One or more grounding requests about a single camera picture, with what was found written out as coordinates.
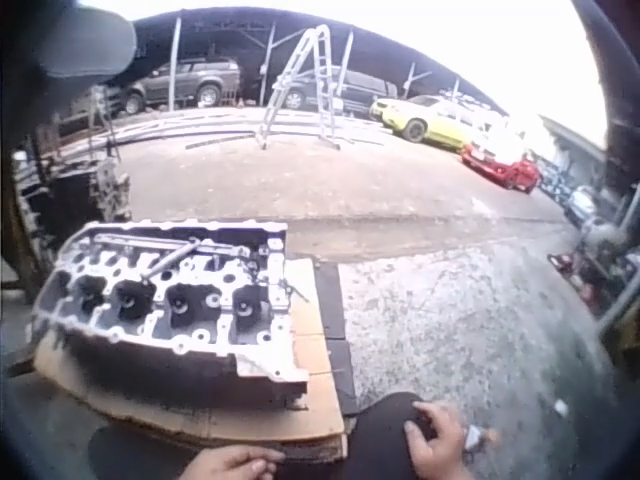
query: hand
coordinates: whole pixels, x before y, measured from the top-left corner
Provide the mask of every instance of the hand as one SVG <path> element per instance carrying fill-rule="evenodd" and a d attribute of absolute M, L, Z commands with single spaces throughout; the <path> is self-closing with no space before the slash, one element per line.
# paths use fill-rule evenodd
<path fill-rule="evenodd" d="M 245 445 L 201 451 L 179 480 L 272 480 L 284 454 Z"/>
<path fill-rule="evenodd" d="M 427 441 L 415 423 L 405 423 L 409 455 L 418 477 L 471 480 L 471 474 L 462 462 L 466 434 L 458 415 L 442 405 L 414 402 L 413 406 L 429 418 L 437 433 L 436 438 Z"/>

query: dark car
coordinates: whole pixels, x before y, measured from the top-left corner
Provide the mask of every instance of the dark car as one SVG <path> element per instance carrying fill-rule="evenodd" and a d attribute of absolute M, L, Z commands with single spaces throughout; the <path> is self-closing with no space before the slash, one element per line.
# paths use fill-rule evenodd
<path fill-rule="evenodd" d="M 127 88 L 125 111 L 136 114 L 147 105 L 159 105 L 169 100 L 170 65 L 166 64 L 151 75 Z M 225 98 L 234 97 L 240 88 L 241 71 L 231 58 L 179 60 L 176 66 L 176 102 L 195 100 L 198 106 L 216 107 Z"/>
<path fill-rule="evenodd" d="M 333 67 L 333 79 L 338 81 L 340 67 Z M 368 118 L 369 107 L 378 98 L 397 98 L 398 88 L 391 82 L 364 73 L 347 70 L 342 86 L 345 113 Z M 300 73 L 292 82 L 284 107 L 291 110 L 311 110 L 317 106 L 316 79 L 313 70 Z"/>

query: concrete floor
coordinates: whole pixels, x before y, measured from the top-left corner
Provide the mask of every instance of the concrete floor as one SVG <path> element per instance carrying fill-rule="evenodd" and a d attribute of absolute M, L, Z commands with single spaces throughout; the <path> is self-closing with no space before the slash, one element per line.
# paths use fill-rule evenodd
<path fill-rule="evenodd" d="M 294 136 L 266 151 L 253 140 L 188 143 L 121 149 L 136 219 L 288 220 L 290 253 L 340 263 L 362 406 L 398 390 L 451 400 L 502 432 L 501 448 L 476 457 L 478 478 L 566 478 L 588 419 L 616 399 L 593 319 L 545 258 L 576 239 L 555 204 L 392 136 L 340 152 Z M 54 435 L 57 448 L 93 441 L 73 402 L 18 383 L 48 431 L 71 429 Z M 553 410 L 558 398 L 568 418 Z M 84 472 L 76 478 L 91 478 L 83 455 L 71 462 Z"/>

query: aluminum ladder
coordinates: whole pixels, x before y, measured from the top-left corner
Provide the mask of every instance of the aluminum ladder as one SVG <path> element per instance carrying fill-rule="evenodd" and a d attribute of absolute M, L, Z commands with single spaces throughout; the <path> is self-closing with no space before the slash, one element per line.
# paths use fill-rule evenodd
<path fill-rule="evenodd" d="M 271 127 L 275 123 L 278 112 L 289 94 L 291 82 L 296 78 L 311 52 L 313 52 L 313 67 L 316 80 L 319 137 L 337 150 L 340 149 L 340 145 L 336 141 L 336 120 L 333 103 L 336 82 L 332 78 L 331 32 L 326 25 L 320 25 L 304 32 L 287 65 L 278 76 L 264 118 L 255 136 L 263 150 L 267 148 L 267 139 L 271 134 Z"/>

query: engine block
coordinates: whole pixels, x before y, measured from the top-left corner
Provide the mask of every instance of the engine block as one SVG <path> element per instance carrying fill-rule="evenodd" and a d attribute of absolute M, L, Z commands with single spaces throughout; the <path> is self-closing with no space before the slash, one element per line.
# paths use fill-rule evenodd
<path fill-rule="evenodd" d="M 239 377 L 306 389 L 293 354 L 286 232 L 255 221 L 88 224 L 60 249 L 35 327 L 141 356 L 206 355 Z"/>

